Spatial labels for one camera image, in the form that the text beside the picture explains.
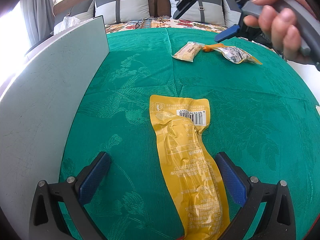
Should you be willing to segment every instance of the pillow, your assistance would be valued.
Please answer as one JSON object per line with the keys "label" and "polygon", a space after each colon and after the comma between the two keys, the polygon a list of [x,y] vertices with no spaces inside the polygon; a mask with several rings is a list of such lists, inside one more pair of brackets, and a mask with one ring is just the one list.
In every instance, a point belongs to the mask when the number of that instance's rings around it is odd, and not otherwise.
{"label": "pillow", "polygon": [[223,0],[224,22],[229,28],[238,24],[241,16],[241,9],[235,0]]}
{"label": "pillow", "polygon": [[[180,0],[170,0],[171,16],[173,16],[177,10],[177,3],[179,1]],[[197,0],[180,19],[225,26],[222,0]]]}
{"label": "pillow", "polygon": [[74,16],[83,22],[94,17],[94,0],[83,1],[54,17],[53,34],[57,34],[60,30],[63,18],[65,16]]}
{"label": "pillow", "polygon": [[96,14],[105,25],[149,18],[148,0],[95,0]]}

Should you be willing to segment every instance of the white plastic bag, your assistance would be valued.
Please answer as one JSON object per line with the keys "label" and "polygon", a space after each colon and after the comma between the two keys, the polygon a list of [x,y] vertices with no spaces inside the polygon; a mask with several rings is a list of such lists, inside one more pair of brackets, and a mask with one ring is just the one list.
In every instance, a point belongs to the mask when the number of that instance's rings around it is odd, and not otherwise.
{"label": "white plastic bag", "polygon": [[62,32],[63,30],[70,28],[73,25],[80,23],[80,20],[76,17],[65,16],[60,26],[60,30],[57,32]]}

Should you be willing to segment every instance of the blue gripper pad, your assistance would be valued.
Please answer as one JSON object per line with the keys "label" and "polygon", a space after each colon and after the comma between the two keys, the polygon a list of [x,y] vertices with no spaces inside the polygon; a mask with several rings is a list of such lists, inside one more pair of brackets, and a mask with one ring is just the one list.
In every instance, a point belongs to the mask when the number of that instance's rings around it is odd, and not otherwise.
{"label": "blue gripper pad", "polygon": [[233,201],[242,207],[247,200],[246,187],[241,179],[237,176],[236,171],[229,163],[218,153],[214,158],[222,176],[224,186],[230,193]]}
{"label": "blue gripper pad", "polygon": [[107,174],[110,164],[110,156],[107,153],[104,153],[88,176],[84,179],[83,183],[79,187],[78,192],[78,200],[81,205],[88,204],[92,200],[98,186],[100,185],[100,182]]}
{"label": "blue gripper pad", "polygon": [[224,40],[228,40],[231,39],[233,37],[236,36],[236,34],[238,33],[238,31],[240,30],[240,26],[239,25],[233,25],[230,28],[226,29],[223,32],[220,32],[219,34],[217,34],[214,37],[214,41],[217,43],[220,43]]}

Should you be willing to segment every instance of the snack packet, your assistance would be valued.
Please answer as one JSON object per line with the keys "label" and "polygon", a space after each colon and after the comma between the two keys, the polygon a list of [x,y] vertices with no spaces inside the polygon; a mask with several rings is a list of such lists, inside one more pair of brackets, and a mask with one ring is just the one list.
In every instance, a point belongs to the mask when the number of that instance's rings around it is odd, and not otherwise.
{"label": "snack packet", "polygon": [[218,239],[230,220],[221,174],[201,140],[210,123],[209,101],[152,95],[149,111],[161,171],[184,239]]}
{"label": "snack packet", "polygon": [[243,49],[234,46],[224,46],[222,43],[219,43],[213,45],[205,45],[203,47],[204,52],[210,52],[213,50],[221,52],[222,55],[232,63],[240,64],[243,61],[252,61],[254,63],[262,65],[262,63],[258,61],[254,56],[244,51]]}
{"label": "snack packet", "polygon": [[203,46],[204,44],[202,43],[188,41],[188,43],[179,49],[179,51],[176,52],[172,57],[179,60],[193,62],[194,57],[203,48]]}

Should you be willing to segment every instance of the table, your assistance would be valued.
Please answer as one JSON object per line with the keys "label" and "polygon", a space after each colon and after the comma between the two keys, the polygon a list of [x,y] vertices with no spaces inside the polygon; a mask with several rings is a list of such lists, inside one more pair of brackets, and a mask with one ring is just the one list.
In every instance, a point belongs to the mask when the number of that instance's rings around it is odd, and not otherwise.
{"label": "table", "polygon": [[[207,98],[208,152],[225,151],[249,176],[287,181],[300,240],[320,212],[320,116],[298,74],[278,55],[232,38],[263,65],[233,64],[218,52],[194,62],[171,57],[188,41],[213,44],[213,32],[140,29],[108,35],[110,53],[93,78],[73,121],[60,181],[76,175],[100,152],[112,156],[108,176],[85,207],[109,240],[176,239],[180,218],[165,185],[149,118],[152,94]],[[232,219],[239,206],[229,201]],[[62,212],[74,236],[77,232]],[[257,215],[246,239],[255,230]]]}

